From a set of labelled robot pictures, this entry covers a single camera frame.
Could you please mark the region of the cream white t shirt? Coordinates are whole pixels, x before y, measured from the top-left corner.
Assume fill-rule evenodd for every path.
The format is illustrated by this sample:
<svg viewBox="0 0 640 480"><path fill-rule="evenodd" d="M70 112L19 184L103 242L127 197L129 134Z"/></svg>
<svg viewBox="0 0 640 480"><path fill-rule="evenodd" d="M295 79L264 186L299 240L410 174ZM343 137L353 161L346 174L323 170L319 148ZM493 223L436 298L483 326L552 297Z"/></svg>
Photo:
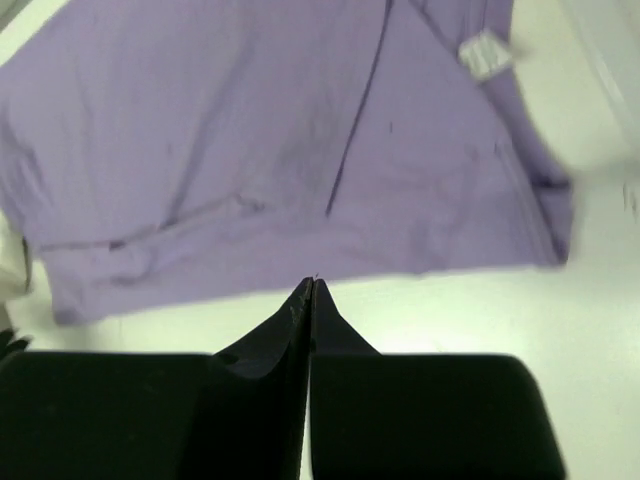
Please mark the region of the cream white t shirt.
<svg viewBox="0 0 640 480"><path fill-rule="evenodd" d="M0 224L0 298L4 305L31 291L33 261L26 239L4 213Z"/></svg>

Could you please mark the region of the lavender t shirt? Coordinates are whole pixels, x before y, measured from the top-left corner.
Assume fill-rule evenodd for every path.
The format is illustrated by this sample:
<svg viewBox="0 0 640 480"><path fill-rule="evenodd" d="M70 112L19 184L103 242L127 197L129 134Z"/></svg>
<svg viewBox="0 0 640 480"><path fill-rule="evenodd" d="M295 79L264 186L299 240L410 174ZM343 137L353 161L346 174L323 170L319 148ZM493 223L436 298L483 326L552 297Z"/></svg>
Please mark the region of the lavender t shirt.
<svg viewBox="0 0 640 480"><path fill-rule="evenodd" d="M1 209L55 320L328 280L563 264L571 181L509 1L71 1L1 68Z"/></svg>

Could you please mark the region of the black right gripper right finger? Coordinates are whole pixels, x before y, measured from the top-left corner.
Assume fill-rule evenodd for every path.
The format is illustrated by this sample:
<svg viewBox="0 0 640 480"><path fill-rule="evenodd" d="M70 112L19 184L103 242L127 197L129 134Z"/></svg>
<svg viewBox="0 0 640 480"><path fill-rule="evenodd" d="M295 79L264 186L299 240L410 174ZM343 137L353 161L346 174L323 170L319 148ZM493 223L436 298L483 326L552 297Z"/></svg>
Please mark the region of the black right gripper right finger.
<svg viewBox="0 0 640 480"><path fill-rule="evenodd" d="M383 354L323 281L310 307L316 479L562 479L538 384L505 354Z"/></svg>

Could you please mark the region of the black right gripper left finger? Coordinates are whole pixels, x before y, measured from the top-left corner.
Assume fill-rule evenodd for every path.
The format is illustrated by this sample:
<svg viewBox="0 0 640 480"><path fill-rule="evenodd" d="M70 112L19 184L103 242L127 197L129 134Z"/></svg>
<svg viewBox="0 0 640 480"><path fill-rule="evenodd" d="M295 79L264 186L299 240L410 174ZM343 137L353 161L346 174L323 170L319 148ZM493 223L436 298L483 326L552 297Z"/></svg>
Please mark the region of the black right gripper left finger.
<svg viewBox="0 0 640 480"><path fill-rule="evenodd" d="M5 479L296 479L313 282L214 354L1 360Z"/></svg>

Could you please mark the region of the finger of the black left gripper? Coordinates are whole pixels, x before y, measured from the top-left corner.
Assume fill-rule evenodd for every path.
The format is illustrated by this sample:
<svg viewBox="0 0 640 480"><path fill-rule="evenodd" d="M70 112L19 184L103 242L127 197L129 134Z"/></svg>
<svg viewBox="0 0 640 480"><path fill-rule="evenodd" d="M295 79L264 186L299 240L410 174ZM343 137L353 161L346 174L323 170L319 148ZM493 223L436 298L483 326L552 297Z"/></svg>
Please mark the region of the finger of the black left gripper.
<svg viewBox="0 0 640 480"><path fill-rule="evenodd" d="M3 329L0 332L0 359L5 360L11 355L24 352L30 343L30 337L19 336L12 328Z"/></svg>

